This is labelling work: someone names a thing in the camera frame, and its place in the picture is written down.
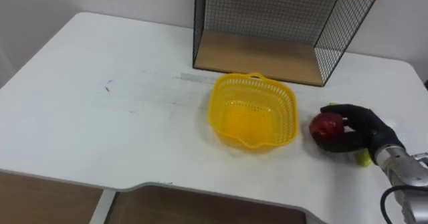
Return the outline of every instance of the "floor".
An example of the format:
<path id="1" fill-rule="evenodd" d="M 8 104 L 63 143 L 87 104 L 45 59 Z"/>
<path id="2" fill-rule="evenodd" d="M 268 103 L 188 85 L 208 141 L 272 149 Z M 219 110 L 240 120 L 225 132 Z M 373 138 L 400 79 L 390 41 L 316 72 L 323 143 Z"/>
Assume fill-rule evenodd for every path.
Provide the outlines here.
<path id="1" fill-rule="evenodd" d="M 102 190 L 0 173 L 0 219 L 14 224 L 89 223 Z M 293 209 L 164 187 L 120 193 L 106 224 L 305 224 Z"/>

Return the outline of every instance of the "wooden board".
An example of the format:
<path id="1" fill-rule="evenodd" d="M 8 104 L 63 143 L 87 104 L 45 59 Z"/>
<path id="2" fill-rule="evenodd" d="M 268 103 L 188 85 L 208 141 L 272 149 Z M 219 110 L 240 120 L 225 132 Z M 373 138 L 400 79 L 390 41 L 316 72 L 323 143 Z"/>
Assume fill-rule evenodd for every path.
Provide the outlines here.
<path id="1" fill-rule="evenodd" d="M 195 67 L 220 72 L 258 72 L 266 77 L 322 86 L 311 45 L 204 31 Z"/>

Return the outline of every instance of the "yellow object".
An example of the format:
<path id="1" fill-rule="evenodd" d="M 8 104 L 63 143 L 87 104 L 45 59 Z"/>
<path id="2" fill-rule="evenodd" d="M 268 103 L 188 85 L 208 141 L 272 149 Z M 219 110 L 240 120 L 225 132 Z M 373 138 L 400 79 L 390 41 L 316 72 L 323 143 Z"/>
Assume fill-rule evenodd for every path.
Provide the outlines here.
<path id="1" fill-rule="evenodd" d="M 298 134 L 293 91 L 261 74 L 226 74 L 214 85 L 209 123 L 227 144 L 262 151 L 286 145 Z"/>
<path id="2" fill-rule="evenodd" d="M 372 159 L 370 158 L 370 154 L 368 153 L 367 149 L 359 150 L 355 155 L 356 163 L 360 166 L 368 167 L 372 164 Z"/>

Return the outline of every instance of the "apple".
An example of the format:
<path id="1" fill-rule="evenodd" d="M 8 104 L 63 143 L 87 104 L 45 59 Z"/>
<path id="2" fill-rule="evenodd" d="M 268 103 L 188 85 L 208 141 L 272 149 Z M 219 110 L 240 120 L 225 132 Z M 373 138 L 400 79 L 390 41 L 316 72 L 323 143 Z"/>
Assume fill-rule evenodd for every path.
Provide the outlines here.
<path id="1" fill-rule="evenodd" d="M 309 131 L 312 136 L 335 137 L 345 132 L 344 121 L 339 114 L 319 114 L 311 121 Z"/>

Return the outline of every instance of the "black cable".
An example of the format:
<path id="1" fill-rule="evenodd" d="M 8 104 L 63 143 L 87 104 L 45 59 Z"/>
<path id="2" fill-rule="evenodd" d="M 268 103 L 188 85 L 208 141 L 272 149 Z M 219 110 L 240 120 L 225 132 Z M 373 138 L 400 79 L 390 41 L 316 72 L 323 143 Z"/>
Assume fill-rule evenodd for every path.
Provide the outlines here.
<path id="1" fill-rule="evenodd" d="M 382 212 L 382 216 L 385 219 L 385 221 L 387 222 L 387 224 L 393 224 L 391 222 L 391 220 L 388 217 L 387 214 L 387 210 L 385 209 L 385 201 L 387 199 L 387 197 L 389 196 L 389 194 L 393 193 L 394 191 L 404 191 L 404 190 L 408 190 L 408 191 L 423 191 L 428 193 L 428 188 L 426 187 L 414 187 L 414 186 L 410 186 L 410 185 L 399 185 L 399 186 L 395 186 L 395 187 L 391 187 L 389 189 L 387 189 L 381 197 L 381 212 Z"/>

